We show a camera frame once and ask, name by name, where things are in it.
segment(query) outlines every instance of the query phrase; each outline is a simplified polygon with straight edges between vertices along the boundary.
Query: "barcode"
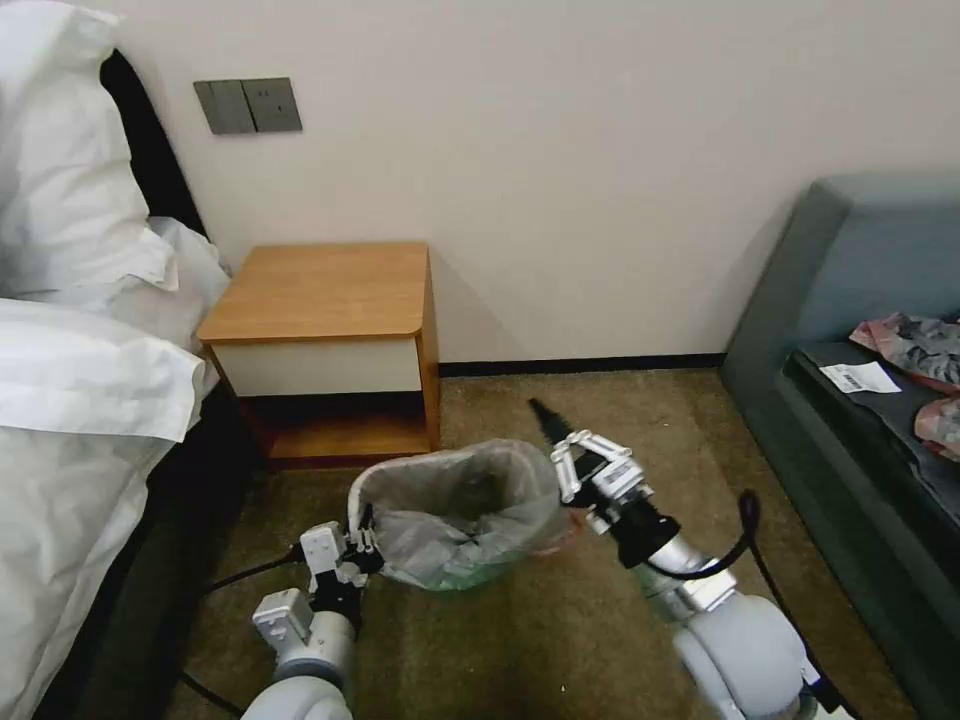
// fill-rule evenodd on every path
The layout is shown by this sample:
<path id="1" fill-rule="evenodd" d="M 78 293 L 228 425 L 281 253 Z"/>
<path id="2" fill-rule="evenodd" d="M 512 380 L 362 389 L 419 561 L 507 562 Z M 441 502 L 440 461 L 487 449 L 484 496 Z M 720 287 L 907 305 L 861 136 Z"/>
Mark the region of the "barcode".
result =
<path id="1" fill-rule="evenodd" d="M 863 390 L 863 385 L 857 382 L 857 379 L 850 373 L 840 373 L 844 380 L 850 383 L 854 390 Z"/>

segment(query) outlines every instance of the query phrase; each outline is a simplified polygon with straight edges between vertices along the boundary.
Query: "gray switch panel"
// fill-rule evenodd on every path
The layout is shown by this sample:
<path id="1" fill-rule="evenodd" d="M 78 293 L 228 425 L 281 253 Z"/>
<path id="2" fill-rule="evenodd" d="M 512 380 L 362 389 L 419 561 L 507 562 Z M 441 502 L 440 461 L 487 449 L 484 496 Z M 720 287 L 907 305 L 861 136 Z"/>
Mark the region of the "gray switch panel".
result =
<path id="1" fill-rule="evenodd" d="M 290 78 L 243 80 L 242 83 L 257 132 L 303 130 Z"/>
<path id="2" fill-rule="evenodd" d="M 214 135 L 255 133 L 256 125 L 239 80 L 200 81 L 193 84 Z"/>

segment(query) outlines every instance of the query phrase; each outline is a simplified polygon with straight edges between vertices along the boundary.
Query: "baseboard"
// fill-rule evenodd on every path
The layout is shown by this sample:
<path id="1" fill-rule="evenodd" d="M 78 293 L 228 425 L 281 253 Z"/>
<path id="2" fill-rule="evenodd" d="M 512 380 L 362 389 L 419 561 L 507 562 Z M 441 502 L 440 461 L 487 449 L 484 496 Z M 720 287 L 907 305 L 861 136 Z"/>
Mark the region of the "baseboard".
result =
<path id="1" fill-rule="evenodd" d="M 483 375 L 553 375 L 617 370 L 675 370 L 720 367 L 726 353 L 693 355 L 639 355 L 613 358 L 569 358 L 562 360 L 505 360 L 492 362 L 440 363 L 440 377 Z"/>

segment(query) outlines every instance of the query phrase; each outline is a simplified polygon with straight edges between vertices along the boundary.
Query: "trash can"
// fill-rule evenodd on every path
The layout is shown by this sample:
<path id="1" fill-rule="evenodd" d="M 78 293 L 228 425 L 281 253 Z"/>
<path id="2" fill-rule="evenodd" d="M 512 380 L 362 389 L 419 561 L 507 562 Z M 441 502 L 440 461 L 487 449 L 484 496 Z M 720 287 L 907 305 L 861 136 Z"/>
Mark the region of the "trash can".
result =
<path id="1" fill-rule="evenodd" d="M 381 574 L 427 590 L 463 590 L 511 563 L 562 542 L 553 465 L 519 440 L 375 465 L 350 488 L 347 520 L 359 536 L 367 504 L 384 567 Z"/>

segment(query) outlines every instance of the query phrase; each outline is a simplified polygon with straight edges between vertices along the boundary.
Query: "gray sofa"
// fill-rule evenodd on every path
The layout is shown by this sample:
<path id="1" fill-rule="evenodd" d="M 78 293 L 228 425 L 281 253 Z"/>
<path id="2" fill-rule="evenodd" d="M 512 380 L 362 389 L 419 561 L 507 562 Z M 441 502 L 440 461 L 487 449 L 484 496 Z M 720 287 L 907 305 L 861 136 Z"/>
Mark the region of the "gray sofa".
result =
<path id="1" fill-rule="evenodd" d="M 918 712 L 958 718 L 960 465 L 910 431 L 931 391 L 846 396 L 817 370 L 876 359 L 846 337 L 898 310 L 960 311 L 960 174 L 815 183 L 721 373 Z"/>

